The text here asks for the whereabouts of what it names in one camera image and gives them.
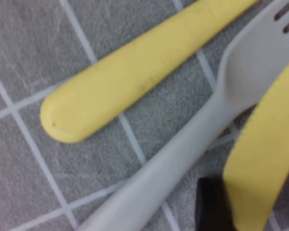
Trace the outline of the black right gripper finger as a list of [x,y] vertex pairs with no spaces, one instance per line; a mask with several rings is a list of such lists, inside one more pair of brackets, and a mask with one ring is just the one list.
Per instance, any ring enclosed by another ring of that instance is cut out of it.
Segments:
[[195,230],[236,230],[228,196],[221,177],[201,177],[197,180]]

